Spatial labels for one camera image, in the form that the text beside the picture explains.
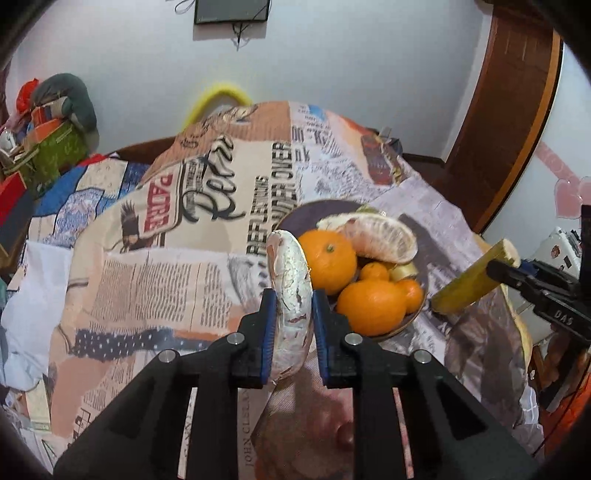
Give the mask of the yellow banana piece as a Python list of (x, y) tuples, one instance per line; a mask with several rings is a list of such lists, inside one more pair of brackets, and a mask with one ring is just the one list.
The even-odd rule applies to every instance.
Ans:
[(432, 297), (431, 310), (445, 316), (456, 314), (497, 288), (500, 282), (487, 274), (487, 266), (493, 260), (512, 267), (521, 264), (515, 246), (508, 239), (500, 240), (458, 278)]
[[(322, 220), (318, 221), (318, 223), (317, 223), (318, 230), (339, 232), (339, 227), (341, 227), (341, 225), (342, 225), (342, 220), (341, 220), (342, 215), (343, 214), (332, 215), (332, 216), (322, 218)], [(379, 261), (379, 262), (382, 262), (382, 263), (385, 263), (386, 265), (388, 265), (389, 269), (390, 269), (390, 276), (393, 281), (400, 281), (400, 280), (403, 280), (406, 278), (411, 278), (411, 275), (413, 275), (417, 271), (417, 268), (415, 267), (415, 265), (413, 263), (413, 260), (415, 258), (407, 264), (396, 264), (396, 263), (384, 262), (384, 261), (380, 261), (377, 259), (371, 259), (371, 258), (366, 258), (366, 259)]]

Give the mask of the peeled pomelo segment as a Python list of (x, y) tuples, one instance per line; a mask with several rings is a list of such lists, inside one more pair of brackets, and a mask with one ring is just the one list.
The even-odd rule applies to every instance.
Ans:
[(339, 232), (349, 239), (360, 256), (407, 264), (418, 253), (415, 234), (399, 220), (369, 213), (344, 214), (341, 220)]

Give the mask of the small mandarin orange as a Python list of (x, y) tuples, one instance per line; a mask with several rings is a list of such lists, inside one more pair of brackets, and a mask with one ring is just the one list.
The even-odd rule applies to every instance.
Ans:
[(360, 281), (389, 281), (390, 279), (390, 269), (380, 262), (366, 264), (359, 273)]

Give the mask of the large orange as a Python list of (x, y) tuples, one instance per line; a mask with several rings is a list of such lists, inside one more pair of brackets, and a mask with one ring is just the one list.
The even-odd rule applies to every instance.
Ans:
[(337, 295), (356, 276), (358, 259), (352, 243), (339, 232), (310, 230), (297, 238), (304, 250), (315, 290)]
[(363, 280), (342, 290), (335, 311), (363, 336), (377, 337), (396, 330), (407, 315), (406, 292), (386, 280)]

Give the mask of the white sticker covered case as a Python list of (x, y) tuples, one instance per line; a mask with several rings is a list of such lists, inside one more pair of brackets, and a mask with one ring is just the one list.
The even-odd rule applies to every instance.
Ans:
[(567, 231), (556, 227), (540, 243), (529, 260), (546, 263), (573, 277), (578, 277), (582, 260), (580, 237), (575, 230)]

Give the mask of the brown wooden door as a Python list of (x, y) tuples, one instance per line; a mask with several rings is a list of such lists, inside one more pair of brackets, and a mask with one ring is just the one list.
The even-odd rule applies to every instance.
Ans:
[(462, 128), (446, 162), (443, 194), (483, 232), (543, 132), (560, 76), (559, 34), (530, 9), (493, 7), (485, 58)]

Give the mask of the newspaper print bed cover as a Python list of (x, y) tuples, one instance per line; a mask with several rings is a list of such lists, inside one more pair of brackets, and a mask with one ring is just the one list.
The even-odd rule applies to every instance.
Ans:
[[(413, 231), (427, 303), (482, 255), (461, 210), (370, 129), (294, 102), (213, 114), (78, 236), (50, 346), (52, 434), (75, 440), (161, 350), (204, 350), (235, 330), (271, 286), (271, 233), (291, 213), (315, 229), (314, 212), (333, 215), (320, 213), (328, 200), (369, 205)], [(516, 436), (531, 345), (506, 291), (449, 320), (422, 309), (382, 346), (430, 351)], [(352, 478), (353, 456), (335, 444), (352, 393), (321, 393), (307, 321), (291, 329), (295, 343), (276, 345), (281, 368), (273, 364), (266, 393), (238, 395), (242, 412), (250, 408), (243, 478)]]

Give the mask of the purple round plate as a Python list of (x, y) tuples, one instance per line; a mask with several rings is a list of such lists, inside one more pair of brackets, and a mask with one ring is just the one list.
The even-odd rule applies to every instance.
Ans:
[[(329, 199), (312, 201), (304, 203), (292, 210), (289, 214), (287, 214), (287, 216), (284, 216), (283, 219), (280, 220), (280, 223), (277, 225), (277, 227), (280, 230), (290, 231), (290, 233), (295, 237), (300, 237), (305, 231), (317, 227), (318, 221), (321, 221), (322, 218), (352, 212), (377, 213), (377, 209), (370, 207), (367, 204), (361, 204), (351, 200)], [(411, 275), (411, 278), (417, 280), (424, 291), (421, 307), (417, 312), (406, 315), (404, 320), (401, 321), (401, 324), (396, 329), (380, 336), (374, 336), (374, 340), (385, 341), (389, 338), (399, 335), (414, 323), (414, 321), (420, 315), (421, 310), (426, 306), (427, 293), (430, 284), (428, 270), (426, 267), (419, 266), (419, 263), (423, 262), (425, 259), (426, 256), (424, 251), (419, 250), (417, 256), (414, 259), (414, 265), (417, 268), (417, 271)]]

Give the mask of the blue patchwork quilt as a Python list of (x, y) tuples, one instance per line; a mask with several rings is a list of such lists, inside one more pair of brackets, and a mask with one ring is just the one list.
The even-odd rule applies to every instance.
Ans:
[(147, 169), (116, 156), (74, 167), (39, 200), (27, 239), (72, 248), (97, 216), (137, 187)]

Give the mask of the red flat box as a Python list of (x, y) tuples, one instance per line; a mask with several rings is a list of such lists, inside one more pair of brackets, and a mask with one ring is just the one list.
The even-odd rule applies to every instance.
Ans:
[(3, 224), (18, 200), (27, 191), (26, 182), (19, 172), (6, 177), (0, 185), (0, 223)]

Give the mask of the yellow curved pillow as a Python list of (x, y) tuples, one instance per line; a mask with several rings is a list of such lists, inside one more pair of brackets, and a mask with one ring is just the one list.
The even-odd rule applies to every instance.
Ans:
[(252, 98), (245, 93), (245, 90), (234, 83), (216, 82), (205, 89), (204, 93), (197, 98), (183, 121), (181, 129), (195, 124), (208, 113), (214, 111), (216, 107), (225, 103), (235, 106), (249, 106), (252, 105)]

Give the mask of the grey neck pillow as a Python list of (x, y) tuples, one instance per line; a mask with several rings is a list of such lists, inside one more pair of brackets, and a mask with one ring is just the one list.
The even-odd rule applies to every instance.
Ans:
[(58, 118), (66, 118), (82, 132), (96, 130), (97, 119), (84, 82), (70, 73), (60, 73), (39, 83), (31, 95), (31, 105), (49, 105)]

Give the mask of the pink heart wall decal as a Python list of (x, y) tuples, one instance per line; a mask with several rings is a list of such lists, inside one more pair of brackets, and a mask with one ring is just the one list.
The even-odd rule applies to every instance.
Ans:
[(577, 176), (545, 142), (541, 141), (535, 155), (556, 177), (554, 200), (559, 218), (578, 219), (581, 207), (590, 204), (590, 177)]

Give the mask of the wall mounted black monitor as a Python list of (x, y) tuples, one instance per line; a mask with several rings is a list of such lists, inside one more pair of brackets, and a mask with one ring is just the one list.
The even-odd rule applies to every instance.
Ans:
[(197, 0), (194, 24), (266, 22), (270, 0)]

